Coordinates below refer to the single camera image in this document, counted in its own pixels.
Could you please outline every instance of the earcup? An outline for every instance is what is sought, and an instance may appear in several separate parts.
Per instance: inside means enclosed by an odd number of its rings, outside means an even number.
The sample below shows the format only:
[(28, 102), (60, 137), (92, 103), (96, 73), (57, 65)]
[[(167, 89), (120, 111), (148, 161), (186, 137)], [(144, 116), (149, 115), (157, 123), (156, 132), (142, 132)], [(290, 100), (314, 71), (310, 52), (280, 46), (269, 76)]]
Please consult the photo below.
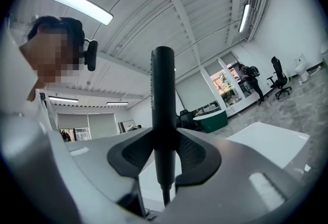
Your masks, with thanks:
[(94, 71), (96, 69), (97, 49), (98, 42), (96, 40), (90, 41), (86, 55), (89, 71)]

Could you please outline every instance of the headphone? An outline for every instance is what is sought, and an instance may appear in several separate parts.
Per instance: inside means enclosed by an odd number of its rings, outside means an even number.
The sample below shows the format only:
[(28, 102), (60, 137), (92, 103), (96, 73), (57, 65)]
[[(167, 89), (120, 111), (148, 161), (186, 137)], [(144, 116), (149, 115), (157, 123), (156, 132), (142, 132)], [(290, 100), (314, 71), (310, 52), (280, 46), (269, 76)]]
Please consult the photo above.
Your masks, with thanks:
[(88, 65), (89, 71), (96, 69), (98, 42), (96, 40), (84, 39), (89, 42), (88, 49), (84, 51), (84, 64)]
[[(72, 35), (77, 36), (76, 32), (73, 31), (72, 26), (64, 19), (66, 19), (68, 21), (72, 21), (72, 20), (78, 21), (78, 20), (69, 18), (69, 17), (63, 17), (63, 18), (56, 17), (56, 18), (58, 19), (58, 21), (60, 23), (63, 23), (66, 25), (67, 29), (70, 31), (70, 33)], [(96, 69), (98, 42), (96, 40), (89, 40), (89, 39), (84, 38), (84, 32), (83, 32), (83, 39), (84, 39), (84, 41), (87, 41), (89, 43), (89, 45), (88, 45), (87, 50), (80, 54), (80, 58), (84, 58), (84, 64), (87, 65), (88, 70), (92, 72)]]

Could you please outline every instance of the light fixture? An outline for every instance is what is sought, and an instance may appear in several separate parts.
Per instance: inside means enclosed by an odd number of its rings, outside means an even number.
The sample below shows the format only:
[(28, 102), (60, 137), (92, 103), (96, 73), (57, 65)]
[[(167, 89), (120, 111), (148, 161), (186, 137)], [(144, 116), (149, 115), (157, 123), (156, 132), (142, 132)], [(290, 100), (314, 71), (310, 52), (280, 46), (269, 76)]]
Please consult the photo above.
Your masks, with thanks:
[(54, 1), (72, 7), (73, 9), (96, 19), (97, 21), (103, 23), (104, 25), (108, 25), (110, 21), (113, 19), (112, 14), (106, 12), (102, 8), (94, 5), (93, 3), (87, 0), (54, 0)]
[(239, 27), (239, 33), (241, 33), (244, 30), (245, 23), (246, 23), (249, 11), (250, 11), (250, 5), (245, 5), (244, 6), (244, 11), (242, 13), (241, 24), (240, 24), (240, 27)]
[(113, 106), (118, 106), (118, 105), (127, 105), (129, 102), (107, 102), (107, 105), (113, 105)]
[(64, 101), (64, 102), (74, 102), (77, 103), (77, 99), (71, 99), (71, 98), (64, 98), (64, 97), (57, 97), (57, 96), (49, 96), (50, 100), (56, 100), (56, 101)]

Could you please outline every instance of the black pole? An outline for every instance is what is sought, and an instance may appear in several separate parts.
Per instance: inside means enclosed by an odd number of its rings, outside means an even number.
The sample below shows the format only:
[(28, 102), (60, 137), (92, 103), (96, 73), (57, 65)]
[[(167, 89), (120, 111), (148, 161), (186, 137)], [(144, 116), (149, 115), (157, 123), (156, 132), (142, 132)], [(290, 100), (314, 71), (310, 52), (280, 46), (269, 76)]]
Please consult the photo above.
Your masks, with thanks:
[(156, 174), (166, 205), (175, 179), (177, 143), (174, 52), (169, 47), (152, 51), (151, 92)]

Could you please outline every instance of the ceiling light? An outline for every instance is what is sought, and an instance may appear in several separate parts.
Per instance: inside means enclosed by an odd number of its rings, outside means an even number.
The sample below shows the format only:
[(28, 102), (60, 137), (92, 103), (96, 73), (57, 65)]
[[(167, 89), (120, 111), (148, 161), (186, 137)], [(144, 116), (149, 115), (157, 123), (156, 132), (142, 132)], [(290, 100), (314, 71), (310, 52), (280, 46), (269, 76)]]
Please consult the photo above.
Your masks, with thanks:
[(107, 102), (107, 105), (127, 105), (129, 102)]
[(71, 98), (63, 98), (63, 97), (56, 97), (56, 96), (49, 96), (50, 100), (55, 100), (55, 101), (65, 101), (65, 102), (74, 102), (77, 103), (77, 99), (71, 99)]
[(244, 6), (244, 12), (242, 13), (241, 24), (240, 24), (240, 27), (239, 27), (239, 33), (241, 33), (244, 30), (245, 23), (246, 23), (249, 11), (250, 11), (250, 5), (245, 5)]
[(97, 21), (103, 23), (104, 25), (108, 25), (110, 21), (113, 19), (113, 15), (106, 12), (102, 8), (94, 5), (93, 3), (87, 0), (54, 0), (61, 4), (72, 7), (73, 9), (80, 11)]

